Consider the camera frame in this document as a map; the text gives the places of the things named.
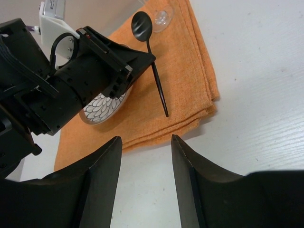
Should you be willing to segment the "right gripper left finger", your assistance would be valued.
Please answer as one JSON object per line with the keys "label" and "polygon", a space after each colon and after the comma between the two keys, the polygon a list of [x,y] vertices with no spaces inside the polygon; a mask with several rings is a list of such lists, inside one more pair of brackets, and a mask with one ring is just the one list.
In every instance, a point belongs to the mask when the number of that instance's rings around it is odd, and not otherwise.
{"label": "right gripper left finger", "polygon": [[110,227],[121,157],[122,139],[116,136],[42,179],[1,180],[1,227]]}

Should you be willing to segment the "orange cloth napkin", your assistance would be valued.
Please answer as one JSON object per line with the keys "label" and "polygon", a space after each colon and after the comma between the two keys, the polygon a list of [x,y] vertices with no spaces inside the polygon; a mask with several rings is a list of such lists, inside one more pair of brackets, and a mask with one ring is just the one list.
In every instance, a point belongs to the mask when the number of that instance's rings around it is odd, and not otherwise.
{"label": "orange cloth napkin", "polygon": [[187,0],[173,0],[173,20],[151,36],[169,117],[165,116],[151,69],[134,83],[126,102],[109,120],[88,125],[75,116],[62,130],[55,160],[60,170],[120,136],[123,151],[153,146],[183,135],[215,113],[215,72]]}

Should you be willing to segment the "clear wine glass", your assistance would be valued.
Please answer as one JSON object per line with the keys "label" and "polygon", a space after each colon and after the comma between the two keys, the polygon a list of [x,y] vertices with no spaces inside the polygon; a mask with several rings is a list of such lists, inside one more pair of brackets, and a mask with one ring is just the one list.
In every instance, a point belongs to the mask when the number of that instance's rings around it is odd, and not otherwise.
{"label": "clear wine glass", "polygon": [[168,0],[139,0],[139,2],[148,10],[152,18],[154,33],[160,33],[169,26],[174,16],[174,9]]}

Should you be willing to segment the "floral patterned ceramic plate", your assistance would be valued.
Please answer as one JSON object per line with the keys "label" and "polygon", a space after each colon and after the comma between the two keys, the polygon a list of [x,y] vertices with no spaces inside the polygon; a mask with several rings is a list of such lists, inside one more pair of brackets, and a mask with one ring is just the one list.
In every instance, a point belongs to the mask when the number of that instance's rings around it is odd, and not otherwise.
{"label": "floral patterned ceramic plate", "polygon": [[81,120],[88,125],[97,125],[109,120],[126,102],[132,86],[119,98],[111,99],[101,93],[79,112]]}

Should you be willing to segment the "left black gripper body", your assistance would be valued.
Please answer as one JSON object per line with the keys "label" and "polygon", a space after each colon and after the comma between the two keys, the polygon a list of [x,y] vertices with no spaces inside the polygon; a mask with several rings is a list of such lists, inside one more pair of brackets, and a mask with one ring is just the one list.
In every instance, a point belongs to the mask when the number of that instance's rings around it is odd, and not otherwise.
{"label": "left black gripper body", "polygon": [[132,50],[89,26],[77,30],[73,57],[53,69],[48,82],[59,95],[39,96],[30,107],[41,118],[38,133],[54,135],[99,94],[109,99],[125,95],[133,82]]}

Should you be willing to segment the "black spoon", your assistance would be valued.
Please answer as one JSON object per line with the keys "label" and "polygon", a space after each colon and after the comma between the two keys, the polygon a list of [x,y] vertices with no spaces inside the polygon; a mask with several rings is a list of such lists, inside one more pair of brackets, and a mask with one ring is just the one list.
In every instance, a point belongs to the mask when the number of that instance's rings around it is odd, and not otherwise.
{"label": "black spoon", "polygon": [[[134,14],[131,22],[131,28],[133,36],[140,42],[145,42],[147,46],[148,53],[152,53],[151,47],[150,47],[150,38],[152,35],[152,20],[150,16],[144,12],[139,11]],[[165,101],[165,96],[163,93],[160,77],[157,71],[157,67],[155,62],[152,63],[152,71],[155,78],[156,86],[160,95],[161,103],[165,112],[165,116],[169,117],[168,108]]]}

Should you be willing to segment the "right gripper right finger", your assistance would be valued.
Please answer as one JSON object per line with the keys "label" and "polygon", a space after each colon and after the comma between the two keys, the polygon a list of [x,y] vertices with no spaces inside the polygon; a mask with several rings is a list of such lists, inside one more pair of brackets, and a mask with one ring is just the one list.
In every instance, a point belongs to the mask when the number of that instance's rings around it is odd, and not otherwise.
{"label": "right gripper right finger", "polygon": [[182,227],[303,227],[302,170],[242,176],[198,154],[177,135],[171,153]]}

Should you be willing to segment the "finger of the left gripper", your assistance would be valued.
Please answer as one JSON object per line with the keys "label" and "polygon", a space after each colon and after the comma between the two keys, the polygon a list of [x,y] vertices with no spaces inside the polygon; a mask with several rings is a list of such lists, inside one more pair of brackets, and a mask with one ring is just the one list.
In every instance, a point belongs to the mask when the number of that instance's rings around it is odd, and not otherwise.
{"label": "finger of the left gripper", "polygon": [[145,70],[156,60],[155,55],[142,52],[122,44],[118,44],[107,37],[104,37],[104,43],[110,48],[120,59],[126,62],[133,70],[128,77],[131,87],[135,81],[145,72]]}

